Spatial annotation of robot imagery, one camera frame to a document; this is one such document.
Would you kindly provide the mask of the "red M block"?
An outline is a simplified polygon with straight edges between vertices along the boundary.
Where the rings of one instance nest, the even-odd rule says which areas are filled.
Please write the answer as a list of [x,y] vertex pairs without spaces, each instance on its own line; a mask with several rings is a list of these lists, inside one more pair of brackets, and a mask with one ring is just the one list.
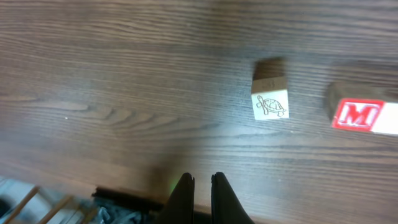
[[337,104],[331,127],[346,131],[371,132],[385,102],[362,98],[343,98]]

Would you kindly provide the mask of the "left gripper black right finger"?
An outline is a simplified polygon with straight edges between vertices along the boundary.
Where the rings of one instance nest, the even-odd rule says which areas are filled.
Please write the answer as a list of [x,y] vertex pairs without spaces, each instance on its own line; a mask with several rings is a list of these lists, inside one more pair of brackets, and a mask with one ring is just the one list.
[[254,224],[222,172],[211,177],[211,223]]

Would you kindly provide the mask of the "white red-edged block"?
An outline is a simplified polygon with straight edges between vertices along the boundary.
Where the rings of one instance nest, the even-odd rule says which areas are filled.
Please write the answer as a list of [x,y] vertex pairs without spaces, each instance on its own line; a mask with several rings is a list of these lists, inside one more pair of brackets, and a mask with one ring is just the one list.
[[263,78],[252,82],[252,108],[255,120],[289,119],[287,80]]

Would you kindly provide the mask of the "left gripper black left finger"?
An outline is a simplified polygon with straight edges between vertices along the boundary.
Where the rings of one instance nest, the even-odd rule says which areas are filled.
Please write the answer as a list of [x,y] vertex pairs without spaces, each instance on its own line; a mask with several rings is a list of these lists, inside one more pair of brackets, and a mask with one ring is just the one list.
[[158,216],[159,224],[192,224],[194,207],[195,179],[184,173],[165,207]]

